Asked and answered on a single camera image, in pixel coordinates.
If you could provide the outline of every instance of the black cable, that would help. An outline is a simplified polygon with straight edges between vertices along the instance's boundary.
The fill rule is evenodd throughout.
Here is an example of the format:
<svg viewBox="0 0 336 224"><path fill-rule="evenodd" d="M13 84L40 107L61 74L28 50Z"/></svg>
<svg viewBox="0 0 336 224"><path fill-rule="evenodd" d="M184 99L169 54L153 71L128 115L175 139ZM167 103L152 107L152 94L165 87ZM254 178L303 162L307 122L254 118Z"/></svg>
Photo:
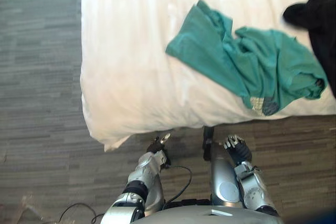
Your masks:
<svg viewBox="0 0 336 224"><path fill-rule="evenodd" d="M97 221L97 218L100 217L100 216L103 216L103 215L104 215L104 214L98 214L98 215L97 215L96 211L95 211L92 207L90 207L89 205L87 205L87 204L85 204L85 203L81 203L81 202L79 202L79 203L75 203L75 204L72 204L72 205L70 205L69 207L67 207L67 209L65 209L65 210L62 212L62 214L61 214L61 216L59 217L59 220L58 220L58 221L48 221L48 222L44 222L44 223L42 223L42 224L55 224L55 223L60 223L60 222L62 221L62 218L63 218L63 216L65 215L65 213L66 213L69 209L71 209L72 207L74 207L74 206L84 206L84 207L86 207L86 208L88 208L88 209L91 210L91 212L93 213L93 216L94 216L93 219L91 220L91 224L95 224L96 221Z"/></svg>
<svg viewBox="0 0 336 224"><path fill-rule="evenodd" d="M96 216L94 216L94 218L91 220L91 224L95 224L96 223L96 221L97 221L97 218L98 217L101 217L101 216L104 216L104 212L102 213L102 214L98 214L98 215L96 215Z"/></svg>
<svg viewBox="0 0 336 224"><path fill-rule="evenodd" d="M189 178L189 181L188 183L182 188L182 190L176 194L173 198L171 198L170 200L168 200L162 207L162 210L166 209L166 206L167 204L169 204L170 202L176 200L177 198L179 198L179 196L187 189L187 187L190 185L191 183L191 180L193 178L193 172L188 168L188 167L185 167L185 166L180 166L180 165L177 165L177 166L171 166L171 165L166 165L166 168L183 168L183 169L186 169L189 171L189 174L190 174L190 178Z"/></svg>

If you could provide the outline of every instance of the bed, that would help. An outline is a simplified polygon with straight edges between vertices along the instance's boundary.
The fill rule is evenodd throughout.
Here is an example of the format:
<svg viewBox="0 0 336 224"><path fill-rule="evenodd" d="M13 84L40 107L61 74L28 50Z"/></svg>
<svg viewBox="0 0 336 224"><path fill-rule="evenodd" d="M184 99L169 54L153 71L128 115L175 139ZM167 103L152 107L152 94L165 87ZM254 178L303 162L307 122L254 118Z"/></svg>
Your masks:
<svg viewBox="0 0 336 224"><path fill-rule="evenodd" d="M336 113L327 87L318 100L301 98L272 116L246 108L240 97L164 53L198 0L82 0L83 114L105 150L130 135L253 119ZM310 48L308 33L286 25L284 9L307 0L205 0L247 25L275 28Z"/></svg>

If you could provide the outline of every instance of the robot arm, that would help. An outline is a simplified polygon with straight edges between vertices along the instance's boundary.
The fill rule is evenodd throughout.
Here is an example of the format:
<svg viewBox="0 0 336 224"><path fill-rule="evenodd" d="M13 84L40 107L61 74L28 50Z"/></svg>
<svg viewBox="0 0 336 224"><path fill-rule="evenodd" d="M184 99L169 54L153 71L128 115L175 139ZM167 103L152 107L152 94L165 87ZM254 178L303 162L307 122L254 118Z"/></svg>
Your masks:
<svg viewBox="0 0 336 224"><path fill-rule="evenodd" d="M259 169L253 166L245 141L234 135L224 142L207 141L211 147L212 205L193 204L162 210L164 197L160 171L170 163L164 150L169 138L156 138L128 176L122 194L104 214L101 224L152 223L282 223ZM235 163L230 163L228 156Z"/></svg>
<svg viewBox="0 0 336 224"><path fill-rule="evenodd" d="M160 140L156 138L148 152L139 158L124 191L105 213L101 224L129 224L162 209L164 199L159 173L167 162L163 149L169 137L170 134Z"/></svg>

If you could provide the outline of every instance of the green shirt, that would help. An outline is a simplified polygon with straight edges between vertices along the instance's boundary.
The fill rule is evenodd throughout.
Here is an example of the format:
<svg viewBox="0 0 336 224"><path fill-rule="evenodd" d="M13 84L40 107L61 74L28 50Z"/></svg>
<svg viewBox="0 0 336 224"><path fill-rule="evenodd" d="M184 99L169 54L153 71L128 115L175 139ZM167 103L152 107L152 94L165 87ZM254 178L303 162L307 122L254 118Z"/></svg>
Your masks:
<svg viewBox="0 0 336 224"><path fill-rule="evenodd" d="M272 115L301 97L320 98L326 74L295 38L250 27L235 33L237 38L231 18L199 0L166 53L242 97L259 114Z"/></svg>

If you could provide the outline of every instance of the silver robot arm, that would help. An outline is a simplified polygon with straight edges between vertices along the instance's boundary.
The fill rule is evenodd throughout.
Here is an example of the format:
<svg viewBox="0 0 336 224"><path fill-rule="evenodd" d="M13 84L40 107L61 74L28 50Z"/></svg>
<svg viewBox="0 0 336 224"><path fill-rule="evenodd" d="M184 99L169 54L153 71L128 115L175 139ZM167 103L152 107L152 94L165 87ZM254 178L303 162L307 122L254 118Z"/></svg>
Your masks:
<svg viewBox="0 0 336 224"><path fill-rule="evenodd" d="M252 154L245 141L237 135L230 135L224 143L224 148L237 165L234 171L245 208L278 216L260 169L250 163Z"/></svg>
<svg viewBox="0 0 336 224"><path fill-rule="evenodd" d="M101 224L129 224L162 209L164 204L159 173L167 162L163 151L170 137L156 138L148 152L128 176L126 188L104 214Z"/></svg>

